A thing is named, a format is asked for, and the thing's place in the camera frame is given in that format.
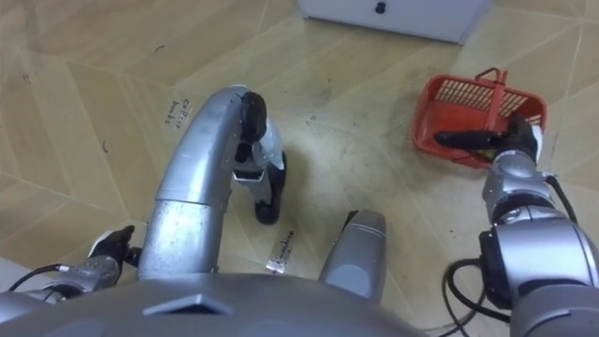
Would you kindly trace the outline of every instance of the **white cabinet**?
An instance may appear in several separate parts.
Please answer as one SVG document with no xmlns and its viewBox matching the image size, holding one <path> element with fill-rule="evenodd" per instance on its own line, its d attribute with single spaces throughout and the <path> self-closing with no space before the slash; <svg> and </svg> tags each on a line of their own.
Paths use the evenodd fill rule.
<svg viewBox="0 0 599 337">
<path fill-rule="evenodd" d="M 299 0 L 304 18 L 464 43 L 489 0 Z"/>
</svg>

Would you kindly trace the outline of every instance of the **red plastic basket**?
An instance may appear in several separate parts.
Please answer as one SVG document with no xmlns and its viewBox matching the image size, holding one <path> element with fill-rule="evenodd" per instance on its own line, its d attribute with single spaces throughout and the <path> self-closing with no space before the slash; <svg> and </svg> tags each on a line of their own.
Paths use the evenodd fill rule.
<svg viewBox="0 0 599 337">
<path fill-rule="evenodd" d="M 495 80 L 483 79 L 495 73 Z M 446 148 L 433 138 L 437 131 L 505 131 L 512 113 L 545 130 L 547 108 L 533 94 L 505 87 L 507 71 L 488 69 L 471 79 L 440 75 L 432 78 L 416 105 L 412 140 L 416 147 L 455 163 L 475 169 L 489 163 L 463 150 Z"/>
</svg>

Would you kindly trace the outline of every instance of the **scuff mark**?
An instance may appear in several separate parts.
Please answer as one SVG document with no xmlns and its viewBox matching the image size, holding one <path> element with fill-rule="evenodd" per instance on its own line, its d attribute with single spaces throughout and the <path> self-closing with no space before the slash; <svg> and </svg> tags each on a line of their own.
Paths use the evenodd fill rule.
<svg viewBox="0 0 599 337">
<path fill-rule="evenodd" d="M 153 50 L 153 53 L 157 53 L 158 51 L 160 51 L 161 49 L 163 49 L 165 47 L 166 47 L 165 45 L 160 45 L 160 46 L 156 47 L 155 50 Z"/>
</svg>

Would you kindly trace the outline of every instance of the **black wire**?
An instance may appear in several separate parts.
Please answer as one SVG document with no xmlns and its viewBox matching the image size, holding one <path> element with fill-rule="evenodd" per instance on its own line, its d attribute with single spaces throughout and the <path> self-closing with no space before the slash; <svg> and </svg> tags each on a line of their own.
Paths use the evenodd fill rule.
<svg viewBox="0 0 599 337">
<path fill-rule="evenodd" d="M 33 271 L 30 271 L 28 273 L 26 273 L 22 278 L 20 278 L 19 280 L 17 280 L 17 282 L 14 283 L 14 285 L 12 285 L 8 291 L 15 291 L 20 285 L 23 284 L 23 282 L 29 280 L 30 278 L 41 274 L 42 272 L 48 272 L 48 271 L 58 271 L 58 269 L 62 266 L 62 264 L 60 263 L 55 263 L 52 265 L 48 265 L 48 266 L 44 266 L 44 267 L 39 267 Z"/>
<path fill-rule="evenodd" d="M 460 269 L 462 267 L 467 267 L 467 266 L 478 267 L 480 269 L 478 259 L 459 260 L 459 261 L 452 263 L 449 267 L 447 267 L 446 272 L 443 274 L 443 282 L 442 282 L 441 292 L 443 294 L 443 302 L 446 306 L 449 316 L 451 317 L 451 320 L 453 321 L 453 324 L 455 324 L 455 327 L 452 328 L 451 330 L 448 330 L 448 331 L 440 334 L 438 337 L 448 337 L 458 331 L 461 332 L 461 334 L 464 337 L 469 337 L 469 335 L 466 332 L 466 330 L 464 329 L 464 327 L 468 323 L 470 323 L 470 321 L 472 321 L 473 318 L 475 318 L 476 311 L 471 309 L 468 312 L 468 314 L 463 318 L 462 321 L 459 321 L 458 318 L 456 317 L 456 314 L 453 312 L 453 308 L 451 307 L 451 303 L 449 303 L 449 298 L 447 297 L 447 283 L 449 281 L 449 276 L 450 276 L 449 272 L 450 272 L 450 268 L 452 266 L 457 266 L 457 269 Z M 483 290 L 480 292 L 480 296 L 478 297 L 478 300 L 476 301 L 476 303 L 481 305 L 484 300 L 485 300 L 485 289 L 483 288 Z"/>
<path fill-rule="evenodd" d="M 464 267 L 465 265 L 472 265 L 472 263 L 474 263 L 473 260 L 461 260 L 461 261 L 451 264 L 449 266 L 449 268 L 447 268 L 447 272 L 449 273 L 448 278 L 447 278 L 447 286 L 449 287 L 449 291 L 451 291 L 453 296 L 455 296 L 456 299 L 458 299 L 463 305 L 476 311 L 477 313 L 491 317 L 491 318 L 495 318 L 495 319 L 500 320 L 505 323 L 509 323 L 509 321 L 511 319 L 511 317 L 509 315 L 502 314 L 498 311 L 486 308 L 486 307 L 480 305 L 479 303 L 472 302 L 470 299 L 465 297 L 460 292 L 458 287 L 456 286 L 456 281 L 455 281 L 456 271 L 458 271 L 458 269 L 460 269 L 461 267 Z"/>
<path fill-rule="evenodd" d="M 560 185 L 560 182 L 558 181 L 557 177 L 554 175 L 548 175 L 545 178 L 545 182 L 547 182 L 551 185 L 551 187 L 553 187 L 553 190 L 555 190 L 555 193 L 560 198 L 560 201 L 562 202 L 565 211 L 568 213 L 570 220 L 572 220 L 573 223 L 577 224 L 577 214 L 574 212 L 574 208 L 572 207 L 570 200 L 568 200 L 568 197 L 563 192 L 562 186 Z"/>
</svg>

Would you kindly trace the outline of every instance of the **floor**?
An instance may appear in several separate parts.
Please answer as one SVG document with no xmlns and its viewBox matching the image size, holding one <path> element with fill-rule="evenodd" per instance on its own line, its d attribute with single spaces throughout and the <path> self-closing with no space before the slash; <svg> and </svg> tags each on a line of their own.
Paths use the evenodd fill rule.
<svg viewBox="0 0 599 337">
<path fill-rule="evenodd" d="M 221 269 L 263 271 L 295 229 L 287 272 L 314 278 L 347 212 L 372 208 L 387 217 L 383 305 L 443 325 L 444 267 L 478 256 L 489 226 L 484 172 L 415 152 L 408 130 L 430 77 L 490 66 L 548 103 L 540 165 L 599 241 L 599 0 L 497 0 L 463 47 L 305 21 L 293 0 L 1 0 L 0 41 L 0 256 L 24 266 L 75 263 L 125 224 L 140 244 L 189 121 L 165 124 L 171 105 L 187 100 L 191 118 L 243 82 L 267 100 L 289 177 L 273 227 L 234 188 Z M 475 272 L 460 281 L 478 292 Z M 507 335 L 483 318 L 469 329 Z"/>
</svg>

